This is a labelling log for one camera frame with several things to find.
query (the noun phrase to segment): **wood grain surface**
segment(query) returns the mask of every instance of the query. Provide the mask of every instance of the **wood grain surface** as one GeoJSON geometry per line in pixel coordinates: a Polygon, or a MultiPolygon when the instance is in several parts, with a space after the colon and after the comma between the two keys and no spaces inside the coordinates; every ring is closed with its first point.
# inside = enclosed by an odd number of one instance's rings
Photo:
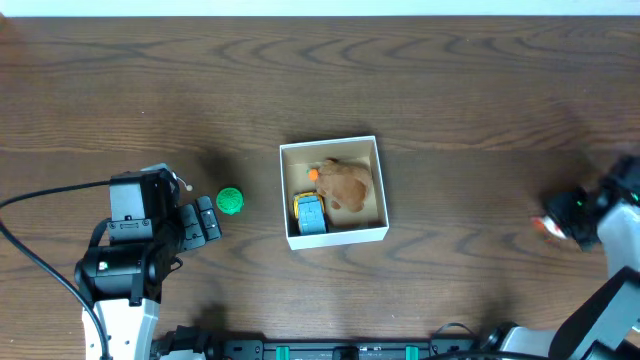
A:
{"type": "MultiPolygon", "coordinates": [[[[167,162],[185,201],[239,185],[224,238],[164,282],[156,336],[423,337],[555,328],[606,280],[547,244],[539,198],[640,151],[637,18],[7,19],[0,197],[167,162]],[[378,137],[381,243],[292,252],[278,145],[378,137]]],[[[108,189],[2,218],[72,277],[108,189]]],[[[0,241],[0,359],[82,359],[80,305],[0,241]]]]}

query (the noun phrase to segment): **blue toy car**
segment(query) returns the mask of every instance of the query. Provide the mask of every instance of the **blue toy car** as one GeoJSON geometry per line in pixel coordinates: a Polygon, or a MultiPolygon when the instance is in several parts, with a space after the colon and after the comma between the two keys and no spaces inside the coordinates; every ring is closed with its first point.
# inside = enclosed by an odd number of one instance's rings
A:
{"type": "Polygon", "coordinates": [[[324,202],[316,192],[301,193],[293,197],[293,212],[298,220],[300,235],[326,234],[324,202]]]}

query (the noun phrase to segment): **square box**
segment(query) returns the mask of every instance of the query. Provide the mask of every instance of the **square box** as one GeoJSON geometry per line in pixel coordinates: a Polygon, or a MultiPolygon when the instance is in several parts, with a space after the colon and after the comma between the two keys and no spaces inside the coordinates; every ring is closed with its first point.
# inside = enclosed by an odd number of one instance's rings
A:
{"type": "Polygon", "coordinates": [[[285,231],[291,250],[380,241],[389,230],[375,136],[280,145],[280,177],[285,231]],[[372,191],[365,200],[364,209],[357,213],[344,208],[335,210],[331,207],[331,201],[325,199],[329,232],[300,235],[293,212],[293,197],[299,193],[315,191],[315,184],[307,176],[307,171],[320,167],[327,159],[370,169],[372,191]]]}

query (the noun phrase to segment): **green ball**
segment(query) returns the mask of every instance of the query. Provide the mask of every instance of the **green ball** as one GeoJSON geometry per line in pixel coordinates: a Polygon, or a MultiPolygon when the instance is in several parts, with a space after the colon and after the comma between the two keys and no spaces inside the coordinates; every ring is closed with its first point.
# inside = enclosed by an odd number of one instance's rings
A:
{"type": "Polygon", "coordinates": [[[225,188],[216,197],[218,209],[227,215],[237,214],[244,206],[244,197],[240,190],[236,188],[225,188]]]}

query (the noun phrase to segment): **stuffed animal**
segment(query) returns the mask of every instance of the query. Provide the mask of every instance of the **stuffed animal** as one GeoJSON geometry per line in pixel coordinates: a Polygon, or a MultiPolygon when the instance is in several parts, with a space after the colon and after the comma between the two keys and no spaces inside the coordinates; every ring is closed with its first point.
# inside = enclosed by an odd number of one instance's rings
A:
{"type": "Polygon", "coordinates": [[[332,200],[332,208],[344,207],[354,213],[364,208],[373,184],[369,170],[333,160],[325,161],[319,169],[310,170],[309,179],[316,183],[318,194],[332,200]]]}

